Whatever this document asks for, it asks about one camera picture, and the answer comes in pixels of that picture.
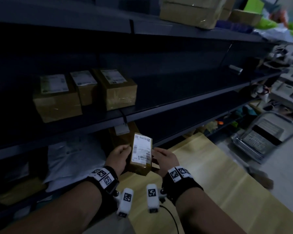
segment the hand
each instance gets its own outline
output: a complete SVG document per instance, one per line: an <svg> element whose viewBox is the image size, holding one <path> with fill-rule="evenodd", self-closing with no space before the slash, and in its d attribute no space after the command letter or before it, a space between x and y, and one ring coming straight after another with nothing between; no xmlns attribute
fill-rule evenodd
<svg viewBox="0 0 293 234"><path fill-rule="evenodd" d="M113 168L119 177L126 166L126 159L131 152L129 145L120 145L116 147L107 157L105 166Z"/></svg>
<svg viewBox="0 0 293 234"><path fill-rule="evenodd" d="M152 157L154 157L160 169L156 171L162 178L168 173L168 170L179 166L179 161L175 154L167 149L154 148L152 149Z"/></svg>

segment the person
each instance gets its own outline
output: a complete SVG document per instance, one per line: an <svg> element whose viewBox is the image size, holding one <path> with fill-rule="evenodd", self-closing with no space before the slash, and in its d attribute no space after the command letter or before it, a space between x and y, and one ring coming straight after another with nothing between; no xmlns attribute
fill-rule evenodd
<svg viewBox="0 0 293 234"><path fill-rule="evenodd" d="M129 145L118 146L106 159L105 165L113 168L118 177L125 169L131 149ZM179 166L176 155L166 149L154 148L152 158L160 167L156 173L164 179L170 169ZM100 189L94 183L84 181L57 200L1 230L0 234L82 233L101 203ZM199 188L199 185L181 193L175 201L175 206L187 234L245 233L203 189Z"/></svg>

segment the wristband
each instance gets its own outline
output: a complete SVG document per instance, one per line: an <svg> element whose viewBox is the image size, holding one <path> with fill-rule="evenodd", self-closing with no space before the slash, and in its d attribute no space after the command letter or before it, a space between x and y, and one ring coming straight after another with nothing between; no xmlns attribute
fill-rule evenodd
<svg viewBox="0 0 293 234"><path fill-rule="evenodd" d="M196 183L190 172L182 166L177 166L168 170L163 178L162 188L167 194L167 198L176 205L177 199L188 189L198 187L203 188Z"/></svg>
<svg viewBox="0 0 293 234"><path fill-rule="evenodd" d="M97 186L102 196L105 194L112 195L119 184L116 172L109 166L95 169L88 175L85 181L89 181Z"/></svg>

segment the black cable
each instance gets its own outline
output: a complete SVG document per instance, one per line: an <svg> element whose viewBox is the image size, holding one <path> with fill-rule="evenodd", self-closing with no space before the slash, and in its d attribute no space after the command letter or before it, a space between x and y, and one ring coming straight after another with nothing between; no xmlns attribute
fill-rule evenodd
<svg viewBox="0 0 293 234"><path fill-rule="evenodd" d="M172 215L172 213L171 213L171 212L170 212L165 206L160 205L160 207L166 209L166 210L169 212L169 214L172 216L172 219L174 220L174 222L175 222L175 224L176 224L177 233L179 234L178 225L177 225L176 220L175 220L174 216Z"/></svg>

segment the forearm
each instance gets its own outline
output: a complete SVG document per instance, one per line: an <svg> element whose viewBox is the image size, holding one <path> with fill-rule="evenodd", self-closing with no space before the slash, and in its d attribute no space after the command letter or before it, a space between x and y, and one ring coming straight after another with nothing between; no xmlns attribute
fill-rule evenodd
<svg viewBox="0 0 293 234"><path fill-rule="evenodd" d="M99 189L83 182L59 199L3 229L0 234L82 233L102 203Z"/></svg>
<svg viewBox="0 0 293 234"><path fill-rule="evenodd" d="M200 188L185 191L176 201L185 233L245 234Z"/></svg>

